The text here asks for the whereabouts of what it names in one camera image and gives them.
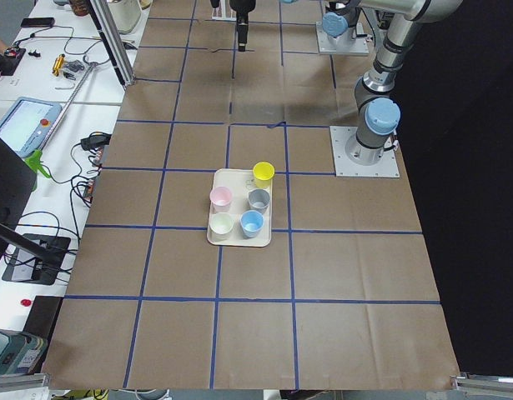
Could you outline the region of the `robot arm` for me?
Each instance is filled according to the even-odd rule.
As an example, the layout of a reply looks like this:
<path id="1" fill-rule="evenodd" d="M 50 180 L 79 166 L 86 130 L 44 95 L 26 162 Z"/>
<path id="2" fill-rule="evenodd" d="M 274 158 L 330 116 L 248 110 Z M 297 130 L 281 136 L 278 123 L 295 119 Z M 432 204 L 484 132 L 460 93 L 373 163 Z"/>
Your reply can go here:
<path id="1" fill-rule="evenodd" d="M 393 13 L 371 69 L 355 85 L 359 124 L 345 145 L 347 156 L 364 166 L 376 164 L 384 152 L 388 137 L 400 121 L 400 109 L 390 100 L 395 76 L 405 55 L 425 23 L 439 22 L 450 16 L 460 1 L 330 1 L 323 17 L 325 33 L 336 38 L 351 26 L 361 8 Z"/>
<path id="2" fill-rule="evenodd" d="M 219 21 L 235 21 L 238 51 L 244 52 L 247 47 L 249 32 L 249 14 L 255 10 L 255 0 L 211 0 L 212 19 Z"/>

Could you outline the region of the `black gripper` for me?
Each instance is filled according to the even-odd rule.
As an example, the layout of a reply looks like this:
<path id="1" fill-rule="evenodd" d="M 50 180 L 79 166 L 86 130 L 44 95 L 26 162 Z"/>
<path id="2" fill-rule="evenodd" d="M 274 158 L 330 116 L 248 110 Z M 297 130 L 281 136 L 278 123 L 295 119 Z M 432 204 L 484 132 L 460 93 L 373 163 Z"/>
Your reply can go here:
<path id="1" fill-rule="evenodd" d="M 247 41 L 249 33 L 249 14 L 250 10 L 242 10 L 236 12 L 237 42 L 239 45 L 238 50 L 241 53 L 247 51 Z"/>

